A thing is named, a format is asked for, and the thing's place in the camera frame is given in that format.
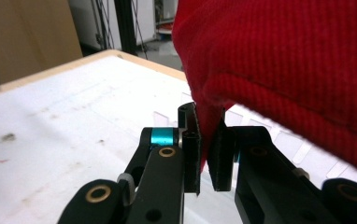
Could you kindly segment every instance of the cardboard box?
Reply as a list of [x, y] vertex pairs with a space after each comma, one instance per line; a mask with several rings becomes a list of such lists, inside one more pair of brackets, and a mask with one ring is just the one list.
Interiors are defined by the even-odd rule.
[[0, 0], [0, 84], [81, 57], [67, 1]]

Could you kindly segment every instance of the table surface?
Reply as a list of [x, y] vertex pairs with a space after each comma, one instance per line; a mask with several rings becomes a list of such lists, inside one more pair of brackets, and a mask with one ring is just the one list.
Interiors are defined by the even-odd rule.
[[[117, 179], [144, 127], [176, 127], [177, 108], [191, 101], [182, 72], [117, 50], [1, 86], [0, 223], [55, 223], [81, 186]], [[357, 181], [355, 168], [243, 106], [226, 123], [264, 125], [318, 187], [331, 177]], [[184, 212], [184, 223], [241, 223], [234, 192], [214, 192], [207, 168]]]

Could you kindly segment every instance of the floor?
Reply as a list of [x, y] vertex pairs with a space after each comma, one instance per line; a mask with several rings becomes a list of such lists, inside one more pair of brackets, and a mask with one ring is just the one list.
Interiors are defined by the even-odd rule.
[[[172, 41], [169, 38], [147, 42], [144, 46], [145, 48], [138, 47], [138, 57], [180, 71], [182, 70], [181, 60], [174, 50]], [[98, 52], [97, 50], [87, 48], [86, 46], [81, 46], [81, 49], [84, 57]]]

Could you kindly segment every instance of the knit fabric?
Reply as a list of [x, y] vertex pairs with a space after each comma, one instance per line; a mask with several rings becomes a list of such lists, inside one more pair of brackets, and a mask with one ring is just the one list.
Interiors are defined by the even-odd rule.
[[173, 42], [204, 140], [241, 104], [357, 166], [357, 1], [179, 0]]

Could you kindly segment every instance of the cable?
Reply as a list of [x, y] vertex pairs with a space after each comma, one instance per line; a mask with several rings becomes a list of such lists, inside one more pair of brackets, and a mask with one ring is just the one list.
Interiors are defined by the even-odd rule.
[[111, 49], [111, 43], [110, 43], [110, 39], [111, 39], [112, 48], [115, 49], [114, 37], [112, 36], [111, 28], [110, 28], [110, 25], [109, 25], [109, 2], [107, 1], [107, 11], [108, 11], [108, 13], [106, 13], [106, 8], [104, 7], [103, 0], [99, 0], [99, 1], [100, 1], [100, 4], [101, 4], [101, 8], [102, 8], [103, 14], [104, 14], [104, 16], [105, 16], [105, 18], [107, 20], [107, 25], [108, 25], [108, 33], [107, 33], [108, 48]]
[[[136, 8], [135, 8], [135, 6], [133, 6], [133, 11], [135, 11], [137, 9], [138, 9], [138, 0], [136, 0]], [[138, 27], [137, 27], [137, 23], [136, 23], [136, 27], [135, 27], [135, 39], [136, 39], [136, 41], [137, 41], [137, 29], [138, 29]]]
[[100, 24], [101, 24], [101, 28], [102, 28], [103, 49], [107, 49], [106, 25], [105, 25], [104, 19], [103, 19], [103, 12], [102, 12], [102, 8], [101, 8], [100, 0], [99, 1], [96, 0], [96, 4], [97, 4], [97, 10], [99, 12]]
[[134, 11], [134, 13], [135, 13], [136, 26], [137, 26], [137, 29], [138, 29], [138, 33], [140, 34], [141, 49], [143, 50], [144, 55], [146, 56], [146, 59], [148, 60], [149, 57], [148, 57], [148, 55], [147, 55], [147, 51], [146, 51], [145, 48], [144, 48], [143, 35], [141, 34], [140, 25], [138, 25], [137, 10], [136, 10], [136, 8], [135, 8], [135, 2], [134, 2], [133, 0], [132, 0], [132, 7], [133, 7], [133, 11]]

